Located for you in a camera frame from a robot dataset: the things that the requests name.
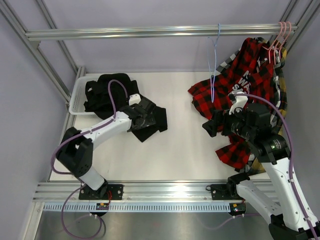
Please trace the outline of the light blue wire hanger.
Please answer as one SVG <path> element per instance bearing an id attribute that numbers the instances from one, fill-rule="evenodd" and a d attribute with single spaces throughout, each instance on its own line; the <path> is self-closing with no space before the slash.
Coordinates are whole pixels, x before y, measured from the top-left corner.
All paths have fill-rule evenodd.
<path id="1" fill-rule="evenodd" d="M 214 88 L 214 83 L 215 83 L 215 79 L 216 79 L 216 72 L 217 72 L 217 45 L 218 45 L 218 41 L 221 35 L 221 24 L 218 23 L 217 25 L 218 27 L 218 32 L 217 32 L 217 36 L 216 39 L 214 40 L 212 37 L 208 37 L 207 38 L 207 45 L 206 45 L 206 53 L 207 53 L 207 64 L 208 64 L 208 70 L 210 73 L 210 78 L 209 78 L 209 82 L 210 82 L 210 100 L 211 103 L 214 103 L 215 100 L 215 88 Z M 210 59 L 210 47 L 209 47 L 209 41 L 211 41 L 212 43 L 212 52 L 213 52 L 213 67 L 211 66 L 211 59 Z"/>

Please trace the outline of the black polo shirt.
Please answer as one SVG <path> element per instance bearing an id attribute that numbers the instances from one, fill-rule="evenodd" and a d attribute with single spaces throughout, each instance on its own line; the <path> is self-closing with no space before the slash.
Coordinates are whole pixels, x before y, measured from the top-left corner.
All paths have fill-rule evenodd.
<path id="1" fill-rule="evenodd" d="M 136 80 L 131 80 L 125 73 L 103 74 L 97 81 L 89 81 L 85 85 L 85 111 L 94 112 L 100 119 L 106 120 L 114 112 L 128 106 L 129 97 L 133 94 L 140 94 Z M 155 125 L 132 131 L 140 142 L 157 131 L 164 132 L 168 129 L 166 109 L 156 105 L 153 114 Z"/>

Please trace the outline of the red black plaid shirt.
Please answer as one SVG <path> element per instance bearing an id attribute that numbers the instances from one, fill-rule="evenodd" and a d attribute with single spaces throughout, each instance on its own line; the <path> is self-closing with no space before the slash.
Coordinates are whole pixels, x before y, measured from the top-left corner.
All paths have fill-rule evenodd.
<path id="1" fill-rule="evenodd" d="M 225 72 L 215 76 L 213 103 L 211 103 L 210 79 L 202 80 L 188 90 L 192 96 L 192 104 L 201 116 L 210 120 L 214 110 L 230 109 L 232 102 L 228 95 L 232 91 L 259 96 L 274 105 L 276 99 L 275 63 L 273 52 L 271 63 L 269 63 L 268 51 L 264 49 L 269 46 L 270 43 L 262 37 L 249 37 L 244 40 L 232 65 Z M 254 98 L 250 100 L 264 104 L 272 110 L 267 103 L 261 100 Z M 215 151 L 218 159 L 238 172 L 247 172 L 246 165 L 249 158 L 254 157 L 247 142 L 234 133 L 230 134 L 228 139 L 229 145 Z"/>

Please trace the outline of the white plastic basket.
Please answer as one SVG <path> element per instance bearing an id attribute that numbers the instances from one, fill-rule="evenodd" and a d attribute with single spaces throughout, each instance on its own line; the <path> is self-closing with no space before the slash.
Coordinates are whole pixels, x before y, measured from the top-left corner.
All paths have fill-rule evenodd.
<path id="1" fill-rule="evenodd" d="M 97 81 L 99 76 L 97 74 L 86 75 L 79 77 L 74 84 L 71 99 L 69 102 L 69 113 L 75 116 L 95 115 L 94 112 L 85 111 L 84 103 L 87 101 L 86 84 L 90 81 Z"/>

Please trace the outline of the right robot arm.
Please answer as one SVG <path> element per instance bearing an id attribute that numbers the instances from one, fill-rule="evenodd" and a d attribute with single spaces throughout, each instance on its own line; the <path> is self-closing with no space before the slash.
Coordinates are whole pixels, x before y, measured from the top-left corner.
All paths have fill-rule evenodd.
<path id="1" fill-rule="evenodd" d="M 202 127 L 215 137 L 222 126 L 222 135 L 235 134 L 247 141 L 250 151 L 266 170 L 278 202 L 259 190 L 246 173 L 227 179 L 226 193 L 230 198 L 249 202 L 267 223 L 274 240 L 318 240 L 320 221 L 290 169 L 289 146 L 281 135 L 272 133 L 270 118 L 265 105 L 250 103 L 236 112 L 216 110 Z"/>

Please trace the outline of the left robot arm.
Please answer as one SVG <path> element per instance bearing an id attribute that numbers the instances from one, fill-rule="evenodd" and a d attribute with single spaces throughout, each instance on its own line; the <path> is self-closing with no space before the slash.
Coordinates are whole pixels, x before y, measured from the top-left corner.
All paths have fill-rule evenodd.
<path id="1" fill-rule="evenodd" d="M 109 190 L 107 180 L 93 166 L 95 148 L 120 133 L 155 125 L 155 108 L 155 103 L 142 97 L 139 103 L 123 106 L 113 116 L 92 127 L 82 130 L 71 127 L 65 132 L 54 158 L 84 183 L 84 193 L 101 200 Z"/>

